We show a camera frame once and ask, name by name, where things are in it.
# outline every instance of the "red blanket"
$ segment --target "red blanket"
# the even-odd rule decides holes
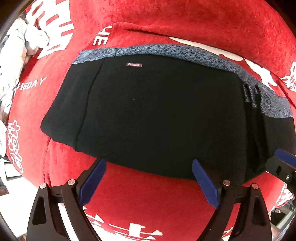
[[[27,17],[47,32],[50,45],[22,74],[9,116],[7,154],[36,186],[62,185],[94,161],[40,130],[71,62],[83,49],[156,43],[201,47],[236,62],[286,96],[296,115],[296,39],[263,0],[37,0]],[[283,182],[268,173],[252,182],[259,184],[269,211],[292,198]],[[108,231],[112,240],[196,240],[214,211],[195,181],[114,164],[107,164],[86,208],[96,231]],[[236,214],[237,209],[225,235]]]

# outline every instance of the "small red label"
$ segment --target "small red label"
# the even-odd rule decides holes
[[[143,64],[132,64],[132,63],[127,63],[126,66],[133,66],[133,67],[143,67]]]

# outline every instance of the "folded black clothing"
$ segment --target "folded black clothing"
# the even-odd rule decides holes
[[[161,55],[105,57],[71,65],[41,123],[54,141],[107,161],[195,179],[203,159],[241,185],[261,174],[277,148],[295,153],[293,117],[246,102],[230,71]]]

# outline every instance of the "metal pivot bolt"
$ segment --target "metal pivot bolt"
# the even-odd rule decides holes
[[[230,186],[230,181],[228,181],[228,180],[223,180],[223,185],[225,185],[225,186]]]
[[[259,188],[258,184],[257,183],[253,183],[252,184],[252,188],[254,188],[255,190],[257,190]]]
[[[69,181],[68,181],[68,185],[70,185],[70,186],[72,186],[72,185],[74,185],[75,184],[75,180],[74,179],[70,179]]]
[[[40,184],[39,187],[40,187],[41,189],[45,188],[45,187],[46,187],[46,183],[42,183],[42,184]]]

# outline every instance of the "gray stripe detail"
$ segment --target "gray stripe detail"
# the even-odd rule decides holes
[[[255,94],[261,94],[261,112],[268,117],[287,118],[292,117],[289,102],[284,97],[279,97],[275,92],[256,80],[246,70],[236,63],[219,57],[206,50],[184,45],[153,44],[136,45],[125,48],[98,48],[83,50],[72,64],[80,64],[86,61],[93,61],[107,57],[133,55],[133,54],[154,54],[178,59],[187,60],[207,67],[222,69],[235,73],[245,83],[244,93],[246,102],[255,103]]]

